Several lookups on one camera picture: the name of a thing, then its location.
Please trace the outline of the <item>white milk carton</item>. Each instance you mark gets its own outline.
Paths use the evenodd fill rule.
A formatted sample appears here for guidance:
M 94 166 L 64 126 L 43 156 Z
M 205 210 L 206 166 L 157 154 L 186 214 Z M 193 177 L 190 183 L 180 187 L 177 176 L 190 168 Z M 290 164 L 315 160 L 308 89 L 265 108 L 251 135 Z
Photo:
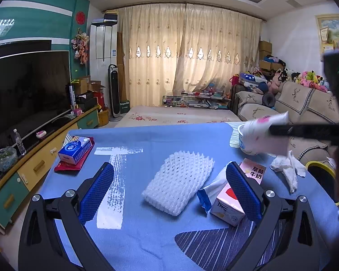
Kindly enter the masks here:
M 247 121 L 245 133 L 250 137 L 250 144 L 260 154 L 283 155 L 288 154 L 289 139 L 285 136 L 273 136 L 270 134 L 271 125 L 288 124 L 288 113 Z

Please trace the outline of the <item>white paper cup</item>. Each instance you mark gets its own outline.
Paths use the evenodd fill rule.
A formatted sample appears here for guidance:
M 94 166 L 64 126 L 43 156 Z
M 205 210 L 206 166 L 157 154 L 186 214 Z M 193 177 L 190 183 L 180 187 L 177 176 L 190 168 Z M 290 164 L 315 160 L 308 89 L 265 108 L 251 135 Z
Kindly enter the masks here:
M 241 151 L 247 155 L 251 155 L 251 156 L 258 155 L 258 152 L 250 144 L 250 137 L 247 136 L 247 134 L 244 132 L 246 125 L 247 123 L 244 122 L 238 127 L 239 147 Z

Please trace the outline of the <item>yellow rimmed blue trash bin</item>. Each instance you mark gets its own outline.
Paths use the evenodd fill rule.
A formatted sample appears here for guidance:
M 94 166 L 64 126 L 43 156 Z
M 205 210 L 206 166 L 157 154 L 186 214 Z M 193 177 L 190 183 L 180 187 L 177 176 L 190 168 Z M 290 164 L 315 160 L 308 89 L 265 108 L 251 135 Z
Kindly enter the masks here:
M 339 207 L 339 201 L 335 195 L 335 170 L 326 162 L 309 161 L 306 164 L 307 171 L 316 179 L 322 186 L 329 197 L 334 201 L 335 205 Z

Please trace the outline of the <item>pink strawberry milk carton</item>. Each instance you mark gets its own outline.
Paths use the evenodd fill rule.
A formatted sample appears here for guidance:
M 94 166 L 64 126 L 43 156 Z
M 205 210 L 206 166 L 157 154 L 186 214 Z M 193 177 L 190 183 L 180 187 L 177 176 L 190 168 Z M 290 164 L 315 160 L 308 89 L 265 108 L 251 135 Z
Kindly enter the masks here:
M 243 218 L 250 216 L 252 206 L 258 207 L 255 194 L 251 192 L 246 179 L 261 184 L 265 172 L 265 166 L 248 158 L 240 164 L 229 163 L 220 173 L 220 183 L 215 188 L 210 214 L 231 226 L 238 226 Z

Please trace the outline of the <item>blue white snack wrapper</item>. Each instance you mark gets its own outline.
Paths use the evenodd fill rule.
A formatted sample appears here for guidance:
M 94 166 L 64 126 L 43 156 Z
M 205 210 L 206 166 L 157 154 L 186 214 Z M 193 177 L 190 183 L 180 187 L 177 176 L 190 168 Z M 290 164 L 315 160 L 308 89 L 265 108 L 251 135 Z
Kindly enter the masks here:
M 208 213 L 211 210 L 217 195 L 222 191 L 226 184 L 228 184 L 228 182 L 226 179 L 225 166 L 209 185 L 197 191 L 197 198 L 205 213 Z

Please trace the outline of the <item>red cloth pouch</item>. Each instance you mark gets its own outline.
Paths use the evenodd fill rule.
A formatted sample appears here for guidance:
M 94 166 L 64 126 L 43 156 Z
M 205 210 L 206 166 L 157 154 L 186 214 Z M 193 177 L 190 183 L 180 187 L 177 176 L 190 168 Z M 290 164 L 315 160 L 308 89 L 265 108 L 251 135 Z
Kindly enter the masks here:
M 94 147 L 92 137 L 74 136 L 58 152 L 59 164 L 54 168 L 55 173 L 77 173 L 81 170 L 90 151 Z

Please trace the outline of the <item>beige sectional sofa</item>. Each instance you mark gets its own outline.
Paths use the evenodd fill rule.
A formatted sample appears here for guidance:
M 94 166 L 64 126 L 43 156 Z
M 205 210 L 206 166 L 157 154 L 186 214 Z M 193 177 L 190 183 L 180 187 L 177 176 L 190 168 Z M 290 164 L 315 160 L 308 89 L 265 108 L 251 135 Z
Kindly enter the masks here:
M 334 96 L 292 82 L 286 82 L 281 92 L 275 96 L 273 109 L 263 105 L 260 94 L 237 92 L 233 112 L 241 121 L 287 112 L 292 124 L 339 123 L 339 108 Z M 325 162 L 333 156 L 336 149 L 329 141 L 293 137 L 290 138 L 288 148 L 303 165 L 309 161 Z

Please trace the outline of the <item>white crumpled tissue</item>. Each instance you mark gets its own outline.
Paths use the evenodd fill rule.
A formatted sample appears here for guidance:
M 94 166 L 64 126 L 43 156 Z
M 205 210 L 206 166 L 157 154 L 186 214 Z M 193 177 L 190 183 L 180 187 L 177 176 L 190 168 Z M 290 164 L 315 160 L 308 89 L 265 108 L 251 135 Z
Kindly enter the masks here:
M 271 163 L 270 169 L 282 173 L 285 177 L 290 194 L 298 189 L 298 176 L 305 178 L 306 167 L 295 158 L 293 151 L 289 150 L 287 156 L 278 155 Z

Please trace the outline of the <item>glass ashtray bowl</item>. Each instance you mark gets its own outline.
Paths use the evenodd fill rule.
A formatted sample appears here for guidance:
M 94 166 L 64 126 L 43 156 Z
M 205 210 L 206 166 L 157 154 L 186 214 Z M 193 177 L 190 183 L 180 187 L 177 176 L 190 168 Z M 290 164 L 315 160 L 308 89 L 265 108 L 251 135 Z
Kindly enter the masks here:
M 9 171 L 17 162 L 17 152 L 13 147 L 0 149 L 0 172 Z

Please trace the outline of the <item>low glass shelf with books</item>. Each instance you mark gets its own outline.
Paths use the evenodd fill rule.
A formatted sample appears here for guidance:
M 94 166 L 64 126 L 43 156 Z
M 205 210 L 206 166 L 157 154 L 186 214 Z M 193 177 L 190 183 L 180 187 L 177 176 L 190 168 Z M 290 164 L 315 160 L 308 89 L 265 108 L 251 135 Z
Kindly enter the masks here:
M 195 92 L 183 91 L 177 96 L 162 97 L 163 106 L 176 108 L 230 110 L 230 101 L 228 94 L 213 88 Z

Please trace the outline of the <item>black flat television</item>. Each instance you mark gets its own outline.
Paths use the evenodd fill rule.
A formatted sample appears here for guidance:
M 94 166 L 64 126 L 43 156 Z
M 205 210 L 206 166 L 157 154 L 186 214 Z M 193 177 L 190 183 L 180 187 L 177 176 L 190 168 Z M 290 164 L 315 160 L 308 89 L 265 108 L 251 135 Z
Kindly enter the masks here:
M 36 131 L 71 108 L 70 52 L 50 50 L 0 58 L 0 149 L 18 132 L 29 149 Z

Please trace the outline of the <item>black tower fan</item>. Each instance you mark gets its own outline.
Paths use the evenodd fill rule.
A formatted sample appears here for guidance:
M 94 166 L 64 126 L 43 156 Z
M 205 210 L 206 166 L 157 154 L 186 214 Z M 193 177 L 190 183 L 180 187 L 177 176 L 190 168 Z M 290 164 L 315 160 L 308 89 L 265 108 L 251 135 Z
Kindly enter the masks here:
M 109 121 L 118 122 L 122 117 L 120 115 L 119 73 L 115 64 L 110 64 L 108 67 L 108 82 L 109 108 L 111 112 Z

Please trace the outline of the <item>hanging flower decoration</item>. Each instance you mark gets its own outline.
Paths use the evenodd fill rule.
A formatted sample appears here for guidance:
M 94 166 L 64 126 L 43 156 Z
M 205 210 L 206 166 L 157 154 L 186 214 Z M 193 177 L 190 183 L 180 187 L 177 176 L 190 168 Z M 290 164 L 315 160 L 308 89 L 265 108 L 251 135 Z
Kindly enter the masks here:
M 89 56 L 89 40 L 90 37 L 78 28 L 75 37 L 71 40 L 71 45 L 74 51 L 74 58 L 81 65 L 87 64 Z

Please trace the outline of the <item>white standing air conditioner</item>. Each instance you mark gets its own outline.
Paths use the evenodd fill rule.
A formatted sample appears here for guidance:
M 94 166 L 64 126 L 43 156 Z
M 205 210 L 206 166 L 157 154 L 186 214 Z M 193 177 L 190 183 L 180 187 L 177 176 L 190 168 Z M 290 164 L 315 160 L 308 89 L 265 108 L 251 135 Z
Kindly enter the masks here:
M 117 65 L 118 18 L 94 20 L 90 25 L 89 75 L 101 81 L 104 102 L 109 107 L 108 67 Z

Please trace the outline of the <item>beige embroidered curtain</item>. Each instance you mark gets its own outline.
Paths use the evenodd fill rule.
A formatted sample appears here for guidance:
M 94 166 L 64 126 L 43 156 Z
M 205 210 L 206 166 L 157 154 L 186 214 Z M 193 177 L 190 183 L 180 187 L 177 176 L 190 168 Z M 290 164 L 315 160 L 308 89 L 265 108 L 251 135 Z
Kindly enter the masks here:
M 163 96 L 229 93 L 231 77 L 257 62 L 263 22 L 199 4 L 142 4 L 119 9 L 124 76 L 132 106 L 160 106 Z

